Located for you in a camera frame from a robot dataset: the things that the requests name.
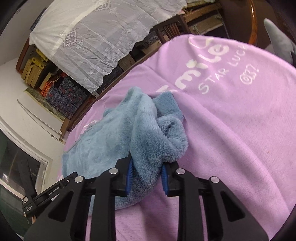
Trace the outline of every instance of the silver screw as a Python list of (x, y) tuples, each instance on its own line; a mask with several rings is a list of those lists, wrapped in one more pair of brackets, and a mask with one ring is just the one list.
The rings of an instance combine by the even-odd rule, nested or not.
[(183, 175), (185, 173), (185, 170), (183, 168), (178, 168), (176, 170), (176, 173), (178, 173), (179, 175)]
[(75, 177), (74, 181), (77, 183), (80, 183), (83, 181), (83, 177), (82, 176)]
[(118, 173), (118, 169), (117, 169), (117, 168), (111, 168), (111, 169), (109, 170), (109, 173), (110, 173), (110, 174), (116, 174), (116, 173)]
[(211, 177), (211, 182), (213, 183), (218, 183), (220, 181), (220, 179), (218, 177)]

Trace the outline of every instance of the black device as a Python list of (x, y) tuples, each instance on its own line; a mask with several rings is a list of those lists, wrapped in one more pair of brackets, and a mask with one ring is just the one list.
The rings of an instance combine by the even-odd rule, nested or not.
[[(28, 174), (26, 164), (20, 164), (20, 167)], [(179, 168), (177, 162), (165, 163), (161, 177), (165, 194), (179, 196), (178, 241), (204, 240), (200, 196), (206, 214), (208, 240), (268, 241), (263, 228), (218, 177), (209, 180), (195, 177)], [(29, 187), (30, 176), (26, 175), (26, 178), (24, 187), (31, 196), (23, 205), (24, 215), (35, 216), (37, 220), (25, 234), (24, 241), (85, 240), (92, 195), (95, 200), (90, 240), (116, 240), (115, 196), (127, 196), (131, 189), (130, 154), (99, 177), (86, 180), (73, 172), (39, 195)]]

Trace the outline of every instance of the purple blanket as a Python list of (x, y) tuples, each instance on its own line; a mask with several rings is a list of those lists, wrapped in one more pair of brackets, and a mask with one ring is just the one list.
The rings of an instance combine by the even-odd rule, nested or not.
[[(131, 86), (151, 97), (173, 92), (189, 140), (179, 165), (201, 178), (218, 176), (271, 239), (296, 202), (296, 69), (234, 40), (174, 38), (92, 106), (65, 149)], [(140, 203), (116, 211), (120, 241), (176, 240), (177, 226), (178, 198), (167, 198), (161, 182)]]

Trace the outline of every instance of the white lace cloth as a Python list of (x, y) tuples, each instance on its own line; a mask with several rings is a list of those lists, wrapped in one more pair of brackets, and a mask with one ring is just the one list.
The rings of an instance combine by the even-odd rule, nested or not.
[(184, 6), (185, 0), (55, 0), (30, 44), (93, 92), (136, 42)]

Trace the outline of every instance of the blue fuzzy cloth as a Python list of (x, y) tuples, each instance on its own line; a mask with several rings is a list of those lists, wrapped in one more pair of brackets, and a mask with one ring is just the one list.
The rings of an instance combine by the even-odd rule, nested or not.
[(177, 161), (187, 150), (182, 121), (183, 114), (171, 92), (151, 99), (133, 87), (116, 108), (107, 109), (102, 120), (64, 153), (62, 174), (97, 177), (131, 151), (132, 189), (127, 197), (116, 197), (115, 208), (134, 205), (155, 187), (163, 162)]

